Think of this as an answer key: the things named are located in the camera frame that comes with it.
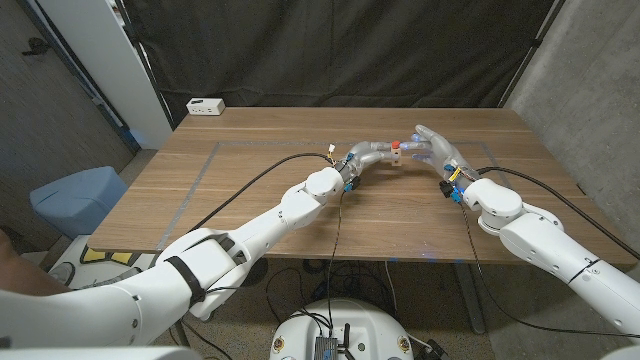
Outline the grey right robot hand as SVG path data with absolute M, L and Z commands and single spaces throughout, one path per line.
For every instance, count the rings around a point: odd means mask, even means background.
M 411 152 L 414 160 L 433 167 L 444 180 L 448 180 L 460 168 L 461 171 L 453 180 L 455 186 L 460 189 L 465 190 L 479 178 L 479 174 L 455 146 L 445 137 L 424 125 L 416 125 L 411 140 L 401 142 L 399 148 L 402 151 Z

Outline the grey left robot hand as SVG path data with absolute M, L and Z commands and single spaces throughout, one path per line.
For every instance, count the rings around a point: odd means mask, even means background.
M 354 145 L 347 155 L 335 165 L 344 183 L 348 183 L 356 176 L 360 176 L 363 170 L 379 161 L 397 161 L 400 154 L 392 149 L 390 142 L 363 141 Z

